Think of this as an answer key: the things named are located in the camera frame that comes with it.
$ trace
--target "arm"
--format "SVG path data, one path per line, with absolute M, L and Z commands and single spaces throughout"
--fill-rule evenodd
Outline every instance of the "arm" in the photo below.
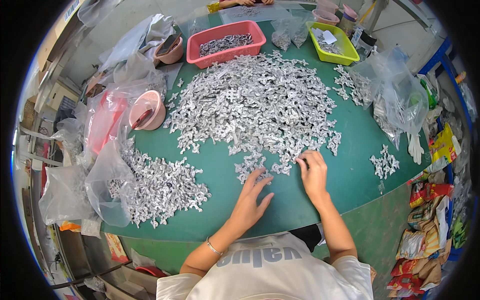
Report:
M 324 158 L 319 152 L 306 150 L 296 161 L 300 165 L 305 191 L 322 219 L 331 263 L 346 255 L 357 257 L 352 236 L 326 191 L 327 165 Z
M 255 0 L 225 0 L 225 1 L 220 1 L 219 6 L 220 8 L 229 8 L 237 4 L 252 6 L 255 4 Z
M 268 177 L 255 184 L 257 177 L 264 171 L 265 168 L 261 168 L 250 174 L 243 185 L 243 189 L 230 218 L 209 238 L 210 245 L 218 252 L 226 252 L 234 240 L 240 238 L 264 215 L 264 211 L 274 195 L 273 193 L 268 194 L 262 200 L 262 203 L 257 206 L 256 201 L 258 194 L 260 194 L 263 187 L 273 179 L 273 176 Z M 180 274 L 193 273 L 203 277 L 219 259 L 220 255 L 213 252 L 207 243 L 204 242 L 190 253 L 180 268 Z

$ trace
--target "forearm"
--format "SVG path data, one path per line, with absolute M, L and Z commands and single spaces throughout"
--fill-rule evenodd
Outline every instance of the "forearm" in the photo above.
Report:
M 237 0 L 225 0 L 219 3 L 220 8 L 229 8 L 234 5 L 237 5 Z
M 230 221 L 227 222 L 208 240 L 212 247 L 218 252 L 227 252 L 228 247 L 234 240 L 240 238 L 242 232 L 238 232 Z M 187 257 L 183 263 L 180 274 L 194 273 L 204 276 L 208 270 L 218 261 L 220 255 L 213 252 L 207 243 L 204 242 Z
M 341 215 L 327 194 L 321 201 L 313 202 L 313 205 L 320 214 L 324 228 L 325 240 L 328 251 L 330 252 L 331 262 L 345 255 L 357 257 L 357 248 L 353 242 L 352 236 L 345 225 Z

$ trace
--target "left hand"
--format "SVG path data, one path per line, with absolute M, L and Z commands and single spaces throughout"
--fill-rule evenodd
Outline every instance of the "left hand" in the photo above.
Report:
M 257 221 L 264 215 L 265 209 L 270 204 L 270 200 L 274 193 L 270 193 L 257 206 L 258 194 L 262 191 L 264 186 L 272 181 L 272 177 L 268 177 L 255 184 L 257 177 L 265 172 L 265 168 L 260 168 L 253 171 L 245 181 L 243 189 L 240 193 L 237 204 L 228 219 L 227 223 L 232 230 L 236 231 L 238 237 L 242 236 L 250 227 L 255 225 Z

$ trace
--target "yellow package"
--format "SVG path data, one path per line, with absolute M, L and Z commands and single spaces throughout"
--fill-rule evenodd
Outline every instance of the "yellow package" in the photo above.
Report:
M 432 163 L 441 159 L 443 156 L 448 163 L 451 163 L 458 154 L 460 154 L 460 152 L 457 153 L 457 150 L 460 150 L 458 140 L 453 135 L 450 125 L 445 123 L 445 128 L 438 133 L 437 140 L 430 146 Z
M 210 2 L 209 4 L 207 4 L 207 8 L 208 8 L 208 12 L 209 13 L 214 13 L 214 12 L 217 12 L 220 10 L 220 2 L 217 1 L 217 2 Z

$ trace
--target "right hand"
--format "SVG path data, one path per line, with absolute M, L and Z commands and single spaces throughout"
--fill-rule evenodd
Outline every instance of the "right hand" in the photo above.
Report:
M 320 152 L 306 150 L 295 160 L 300 165 L 303 187 L 313 205 L 329 199 L 330 194 L 326 190 L 327 165 Z
M 253 6 L 255 4 L 254 0 L 237 0 L 237 3 L 245 6 Z

